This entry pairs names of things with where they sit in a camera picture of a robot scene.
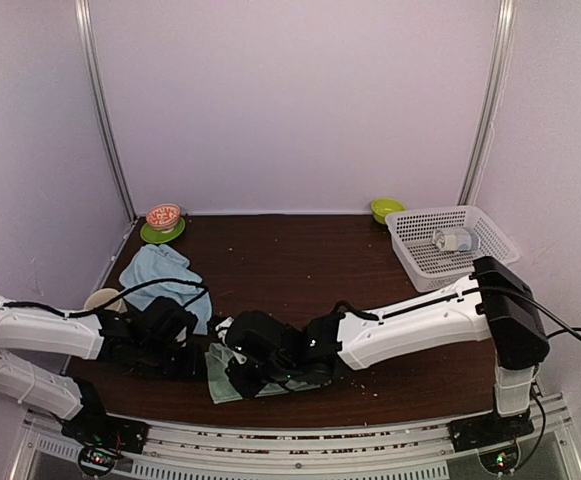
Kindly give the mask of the light blue towel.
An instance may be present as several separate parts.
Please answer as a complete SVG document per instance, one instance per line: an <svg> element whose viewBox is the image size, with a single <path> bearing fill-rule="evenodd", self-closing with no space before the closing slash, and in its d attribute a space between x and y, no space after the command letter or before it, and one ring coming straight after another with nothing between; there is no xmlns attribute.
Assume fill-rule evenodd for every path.
<svg viewBox="0 0 581 480"><path fill-rule="evenodd" d="M176 301L186 311L196 316L198 323L195 335L207 334L207 322L212 315L212 302L208 293L189 304L202 289L198 284L202 277L190 269L190 260L168 245L144 245L134 255L129 265L121 272L119 282L124 289L152 280L175 278L184 281L159 282L145 286L124 297L124 300L139 311L144 311L157 297Z"/></svg>

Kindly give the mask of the beige printed mug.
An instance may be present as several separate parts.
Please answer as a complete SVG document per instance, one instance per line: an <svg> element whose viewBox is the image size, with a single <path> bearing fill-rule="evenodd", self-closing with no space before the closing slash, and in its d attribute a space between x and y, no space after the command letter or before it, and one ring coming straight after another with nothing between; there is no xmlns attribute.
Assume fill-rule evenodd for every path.
<svg viewBox="0 0 581 480"><path fill-rule="evenodd" d="M116 298L119 291L114 288L103 288L93 292L83 305L84 310L91 310L106 304L108 301ZM127 307L123 299L117 299L105 307L108 311L117 313L126 313Z"/></svg>

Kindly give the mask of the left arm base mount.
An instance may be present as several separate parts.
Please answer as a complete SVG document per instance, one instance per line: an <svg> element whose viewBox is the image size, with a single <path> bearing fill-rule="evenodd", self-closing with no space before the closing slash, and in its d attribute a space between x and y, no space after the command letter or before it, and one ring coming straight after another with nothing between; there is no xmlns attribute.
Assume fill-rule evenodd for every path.
<svg viewBox="0 0 581 480"><path fill-rule="evenodd" d="M81 379L75 382L81 394L81 409L73 418L59 420L61 432L82 446L77 457L79 469L100 478L109 474L125 454L143 452L149 426L110 415L93 384Z"/></svg>

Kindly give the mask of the right aluminium corner post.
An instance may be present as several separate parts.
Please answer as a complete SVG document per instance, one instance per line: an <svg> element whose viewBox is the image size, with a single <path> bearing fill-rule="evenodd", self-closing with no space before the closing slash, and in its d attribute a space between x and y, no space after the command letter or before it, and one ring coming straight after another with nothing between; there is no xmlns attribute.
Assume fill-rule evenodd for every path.
<svg viewBox="0 0 581 480"><path fill-rule="evenodd" d="M459 205L475 205L494 139L494 123L509 69L517 2L501 0L495 28L489 73L468 166L459 194Z"/></svg>

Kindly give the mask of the mint green panda towel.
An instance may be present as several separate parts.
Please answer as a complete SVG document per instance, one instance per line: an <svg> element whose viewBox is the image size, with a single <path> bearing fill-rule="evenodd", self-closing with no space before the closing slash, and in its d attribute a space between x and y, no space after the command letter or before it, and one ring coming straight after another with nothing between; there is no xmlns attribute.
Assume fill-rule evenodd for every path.
<svg viewBox="0 0 581 480"><path fill-rule="evenodd" d="M205 352L207 383L214 404L250 400L242 398L229 383L225 373L233 355L220 343L211 343ZM257 362L247 357L247 361L258 366L260 375L268 385L255 398L297 393L328 386L332 382L333 369L329 365L311 365L307 372L275 370L277 364Z"/></svg>

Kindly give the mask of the red patterned small bowl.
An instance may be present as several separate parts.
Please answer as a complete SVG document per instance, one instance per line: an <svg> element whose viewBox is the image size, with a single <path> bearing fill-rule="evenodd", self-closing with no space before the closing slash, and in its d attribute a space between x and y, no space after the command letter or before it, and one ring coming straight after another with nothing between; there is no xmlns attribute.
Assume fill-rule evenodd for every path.
<svg viewBox="0 0 581 480"><path fill-rule="evenodd" d="M181 218L181 209L176 204L161 204L152 208L146 216L146 222L156 230L168 232Z"/></svg>

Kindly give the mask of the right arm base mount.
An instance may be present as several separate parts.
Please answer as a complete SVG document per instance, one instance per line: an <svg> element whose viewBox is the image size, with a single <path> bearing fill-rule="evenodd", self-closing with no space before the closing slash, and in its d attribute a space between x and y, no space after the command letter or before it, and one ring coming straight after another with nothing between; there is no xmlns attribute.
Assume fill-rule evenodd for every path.
<svg viewBox="0 0 581 480"><path fill-rule="evenodd" d="M481 467L499 477L513 474L522 464L518 440L534 432L530 408L502 416L494 404L491 412L453 420L448 432L455 453L475 450Z"/></svg>

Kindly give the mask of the front aluminium rail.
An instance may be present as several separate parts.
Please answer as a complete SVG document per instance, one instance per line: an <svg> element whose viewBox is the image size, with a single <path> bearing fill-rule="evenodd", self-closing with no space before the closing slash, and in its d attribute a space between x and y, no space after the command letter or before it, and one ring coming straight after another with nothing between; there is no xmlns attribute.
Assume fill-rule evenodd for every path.
<svg viewBox="0 0 581 480"><path fill-rule="evenodd" d="M459 451L450 419L322 429L244 429L152 421L110 479L581 479L581 447L562 395L531 408L535 432Z"/></svg>

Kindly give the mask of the green saucer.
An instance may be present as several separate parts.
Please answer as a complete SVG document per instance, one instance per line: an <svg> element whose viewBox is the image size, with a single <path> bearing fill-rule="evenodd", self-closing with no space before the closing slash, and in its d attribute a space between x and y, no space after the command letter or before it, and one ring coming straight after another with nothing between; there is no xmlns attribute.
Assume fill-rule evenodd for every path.
<svg viewBox="0 0 581 480"><path fill-rule="evenodd" d="M181 217L174 228L168 232L163 232L156 230L148 223L145 223L140 230L140 238L149 244L166 244L178 237L180 237L186 228L186 222L183 217Z"/></svg>

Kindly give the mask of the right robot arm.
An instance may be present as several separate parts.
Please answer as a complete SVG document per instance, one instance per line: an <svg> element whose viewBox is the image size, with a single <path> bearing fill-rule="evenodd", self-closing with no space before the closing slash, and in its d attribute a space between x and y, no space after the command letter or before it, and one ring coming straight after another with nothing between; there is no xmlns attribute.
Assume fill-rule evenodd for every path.
<svg viewBox="0 0 581 480"><path fill-rule="evenodd" d="M212 327L234 352L226 373L251 398L268 384L322 386L345 371L462 342L492 340L496 351L494 411L483 419L489 440L505 440L530 406L531 384L550 351L530 287L491 256L439 290L371 310L345 301L303 329L262 311Z"/></svg>

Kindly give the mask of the aluminium corner post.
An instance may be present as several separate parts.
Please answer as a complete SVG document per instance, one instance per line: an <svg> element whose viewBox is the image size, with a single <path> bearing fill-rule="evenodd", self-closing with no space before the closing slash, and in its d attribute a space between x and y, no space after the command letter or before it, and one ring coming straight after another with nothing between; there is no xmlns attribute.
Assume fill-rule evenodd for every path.
<svg viewBox="0 0 581 480"><path fill-rule="evenodd" d="M475 205L494 139L494 123L509 69L517 2L501 0L495 28L489 73L468 166L459 194L459 205Z"/></svg>
<svg viewBox="0 0 581 480"><path fill-rule="evenodd" d="M97 57L91 5L87 0L76 0L74 2L74 7L77 29L80 36L90 90L94 102L96 122L103 143L105 158L109 165L112 180L121 201L124 215L130 223L133 223L137 220L138 216L131 198L129 186L123 171L114 137Z"/></svg>

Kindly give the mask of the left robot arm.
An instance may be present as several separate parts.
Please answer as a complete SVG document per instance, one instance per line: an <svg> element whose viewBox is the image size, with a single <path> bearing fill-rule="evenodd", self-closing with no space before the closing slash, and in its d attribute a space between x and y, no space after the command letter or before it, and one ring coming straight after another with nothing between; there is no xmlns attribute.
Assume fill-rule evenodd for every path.
<svg viewBox="0 0 581 480"><path fill-rule="evenodd" d="M180 279L172 284L193 290L183 303L159 296L139 313L121 314L110 304L61 311L32 301L0 296L0 393L40 407L76 429L93 444L114 433L94 387L53 374L16 356L16 351L63 354L88 361L146 367L179 376L194 365L188 338L197 325L189 308L208 292L206 285Z"/></svg>

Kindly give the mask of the left aluminium corner post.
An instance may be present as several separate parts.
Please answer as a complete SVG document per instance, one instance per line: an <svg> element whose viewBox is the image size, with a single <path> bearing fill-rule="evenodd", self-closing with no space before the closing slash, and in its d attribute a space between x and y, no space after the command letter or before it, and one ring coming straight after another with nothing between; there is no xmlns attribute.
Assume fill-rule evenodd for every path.
<svg viewBox="0 0 581 480"><path fill-rule="evenodd" d="M80 36L90 90L94 102L96 122L103 143L105 158L109 165L112 180L121 201L124 215L130 223L133 223L137 220L138 216L131 198L129 186L123 171L114 137L97 57L91 5L87 0L76 0L74 2L74 7L77 29Z"/></svg>

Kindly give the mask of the lime green bowl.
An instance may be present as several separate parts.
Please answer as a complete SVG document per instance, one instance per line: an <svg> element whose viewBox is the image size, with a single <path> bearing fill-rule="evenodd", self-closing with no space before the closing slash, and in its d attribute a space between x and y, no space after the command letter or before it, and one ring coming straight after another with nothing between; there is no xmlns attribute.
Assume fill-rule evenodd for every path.
<svg viewBox="0 0 581 480"><path fill-rule="evenodd" d="M386 224L386 217L388 215L405 210L406 207L401 202L392 198L377 198L371 202L372 217L381 225Z"/></svg>

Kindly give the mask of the white perforated plastic basket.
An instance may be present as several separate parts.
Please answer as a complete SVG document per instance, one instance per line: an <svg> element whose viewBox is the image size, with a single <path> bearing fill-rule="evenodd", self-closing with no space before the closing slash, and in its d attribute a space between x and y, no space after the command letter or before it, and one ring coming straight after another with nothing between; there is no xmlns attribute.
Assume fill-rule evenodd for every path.
<svg viewBox="0 0 581 480"><path fill-rule="evenodd" d="M505 265L520 258L508 236L474 206L391 213L386 225L393 250L420 293L469 274L480 257L491 256Z"/></svg>

